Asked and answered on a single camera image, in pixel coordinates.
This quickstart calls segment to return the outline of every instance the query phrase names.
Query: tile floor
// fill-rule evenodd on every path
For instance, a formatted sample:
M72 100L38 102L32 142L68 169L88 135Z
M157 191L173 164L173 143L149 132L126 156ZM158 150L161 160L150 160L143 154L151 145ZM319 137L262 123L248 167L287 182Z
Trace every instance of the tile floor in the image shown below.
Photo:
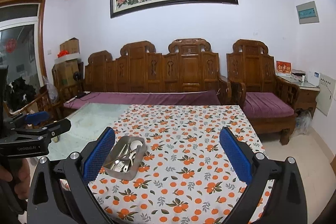
M305 188L308 224L320 215L336 188L336 177L330 163L312 135L298 135L282 146L278 134L260 137L269 159L296 159Z

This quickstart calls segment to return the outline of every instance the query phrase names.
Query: metal tray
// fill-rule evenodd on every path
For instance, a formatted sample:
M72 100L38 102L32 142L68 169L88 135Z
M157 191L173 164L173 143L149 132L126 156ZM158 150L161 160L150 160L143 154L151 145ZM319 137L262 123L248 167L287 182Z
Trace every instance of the metal tray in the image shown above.
M142 142L141 148L138 148L135 158L133 161L132 167L125 173L123 172L117 172L114 170L111 170L112 164L115 161L115 159L118 157L119 153L121 152L122 148L125 144L131 144L131 142L139 140ZM119 139L119 141L115 144L111 152L108 154L103 167L105 168L105 173L108 174L111 177L114 177L116 179L121 180L132 180L136 176L138 172L138 168L142 162L143 156L147 151L147 146L145 143L144 138L140 137L130 137L130 136L123 136Z

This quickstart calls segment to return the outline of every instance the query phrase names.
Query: human hand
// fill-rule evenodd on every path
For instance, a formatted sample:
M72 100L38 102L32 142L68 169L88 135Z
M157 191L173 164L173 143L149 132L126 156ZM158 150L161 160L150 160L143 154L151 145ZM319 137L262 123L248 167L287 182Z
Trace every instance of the human hand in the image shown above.
M27 159L22 159L22 167L18 172L20 183L16 184L14 191L19 199L27 199L29 196L30 169ZM12 181L13 176L4 167L0 166L0 179L7 182Z

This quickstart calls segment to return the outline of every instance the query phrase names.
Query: wooden side table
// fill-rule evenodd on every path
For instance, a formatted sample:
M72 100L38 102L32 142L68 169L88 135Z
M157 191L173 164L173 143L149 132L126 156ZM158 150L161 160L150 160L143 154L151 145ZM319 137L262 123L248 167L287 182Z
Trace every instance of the wooden side table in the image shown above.
M295 113L300 114L300 112L304 110L309 110L311 117L313 118L315 109L316 109L316 97L320 92L320 88L317 86L314 86L308 82L299 82L294 80L290 77L280 76L284 80L296 84L299 86L299 95L298 98L294 104L294 111Z

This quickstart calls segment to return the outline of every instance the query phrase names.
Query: purple seat cushion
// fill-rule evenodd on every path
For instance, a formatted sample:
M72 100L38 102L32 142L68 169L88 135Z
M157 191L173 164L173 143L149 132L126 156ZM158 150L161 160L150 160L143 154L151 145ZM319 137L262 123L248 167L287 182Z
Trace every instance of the purple seat cushion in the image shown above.
M124 105L220 105L215 90L190 93L117 93L92 92L80 99L65 103L64 107L79 109L86 103Z
M247 118L281 118L294 114L293 108L270 92L247 92L243 111Z

